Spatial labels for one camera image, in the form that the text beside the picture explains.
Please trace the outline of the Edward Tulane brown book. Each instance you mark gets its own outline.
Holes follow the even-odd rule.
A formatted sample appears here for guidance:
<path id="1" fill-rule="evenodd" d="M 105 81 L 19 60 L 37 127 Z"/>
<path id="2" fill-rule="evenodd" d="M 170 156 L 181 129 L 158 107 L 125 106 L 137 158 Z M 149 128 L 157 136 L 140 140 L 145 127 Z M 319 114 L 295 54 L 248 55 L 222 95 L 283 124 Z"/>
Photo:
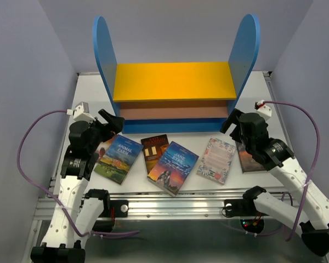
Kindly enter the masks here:
<path id="1" fill-rule="evenodd" d="M 169 146 L 166 134 L 141 139 L 147 173 L 155 166 Z"/>

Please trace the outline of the Jane Eyre blue book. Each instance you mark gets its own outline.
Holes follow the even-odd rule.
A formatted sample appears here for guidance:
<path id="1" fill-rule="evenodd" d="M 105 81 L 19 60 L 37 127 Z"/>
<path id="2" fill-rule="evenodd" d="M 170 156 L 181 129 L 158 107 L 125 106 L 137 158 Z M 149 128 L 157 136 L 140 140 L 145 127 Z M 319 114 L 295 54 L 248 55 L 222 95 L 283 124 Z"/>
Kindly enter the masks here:
<path id="1" fill-rule="evenodd" d="M 198 155 L 172 141 L 149 172 L 147 179 L 175 197 L 197 160 Z"/>

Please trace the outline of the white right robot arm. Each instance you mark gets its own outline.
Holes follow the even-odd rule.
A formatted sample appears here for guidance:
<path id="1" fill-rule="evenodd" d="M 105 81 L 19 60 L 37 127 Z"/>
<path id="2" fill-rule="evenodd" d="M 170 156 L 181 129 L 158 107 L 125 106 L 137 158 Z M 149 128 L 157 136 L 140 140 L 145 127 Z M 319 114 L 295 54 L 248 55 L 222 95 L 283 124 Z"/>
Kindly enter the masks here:
<path id="1" fill-rule="evenodd" d="M 226 217 L 268 215 L 294 228 L 306 247 L 317 256 L 329 252 L 329 199 L 307 179 L 292 150 L 280 139 L 269 136 L 266 120 L 271 109 L 243 113 L 234 109 L 224 122 L 221 133 L 234 124 L 230 137 L 245 146 L 253 159 L 283 184 L 299 207 L 293 207 L 255 186 L 240 199 L 224 202 Z"/>

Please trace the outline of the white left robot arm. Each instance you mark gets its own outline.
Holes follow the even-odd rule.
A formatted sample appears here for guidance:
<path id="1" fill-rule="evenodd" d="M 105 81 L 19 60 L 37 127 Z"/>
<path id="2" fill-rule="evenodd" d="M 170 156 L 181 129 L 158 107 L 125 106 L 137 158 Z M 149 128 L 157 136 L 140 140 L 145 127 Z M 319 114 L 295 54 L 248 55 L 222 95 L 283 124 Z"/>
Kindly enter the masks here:
<path id="1" fill-rule="evenodd" d="M 100 143 L 112 139 L 123 129 L 124 118 L 99 110 L 102 124 L 83 110 L 67 111 L 74 123 L 69 127 L 69 142 L 61 166 L 60 191 L 50 227 L 38 247 L 33 247 L 33 262 L 84 262 L 85 244 L 97 217 L 107 215 L 111 202 L 107 190 L 83 193 L 99 155 Z"/>

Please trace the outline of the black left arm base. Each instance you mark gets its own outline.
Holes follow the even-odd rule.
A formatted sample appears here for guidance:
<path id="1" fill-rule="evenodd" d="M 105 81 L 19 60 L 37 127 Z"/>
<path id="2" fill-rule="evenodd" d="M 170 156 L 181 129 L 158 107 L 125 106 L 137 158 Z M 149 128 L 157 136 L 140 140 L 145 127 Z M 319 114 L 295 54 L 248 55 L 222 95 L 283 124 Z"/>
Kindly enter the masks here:
<path id="1" fill-rule="evenodd" d="M 111 232 L 115 227 L 116 219 L 128 217 L 129 202 L 123 200 L 111 200 L 110 207 L 104 209 L 95 222 L 92 230 L 96 232 Z"/>

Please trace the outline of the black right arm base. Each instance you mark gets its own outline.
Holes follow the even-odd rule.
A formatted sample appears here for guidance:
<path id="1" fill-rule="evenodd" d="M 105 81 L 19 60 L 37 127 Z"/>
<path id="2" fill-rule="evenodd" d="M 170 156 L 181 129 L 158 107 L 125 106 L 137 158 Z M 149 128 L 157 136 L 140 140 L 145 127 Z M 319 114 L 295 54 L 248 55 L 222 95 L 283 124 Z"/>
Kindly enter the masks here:
<path id="1" fill-rule="evenodd" d="M 264 230 L 264 213 L 257 211 L 253 201 L 245 199 L 226 199 L 221 210 L 226 218 L 240 218 L 240 228 L 245 234 L 257 236 Z"/>

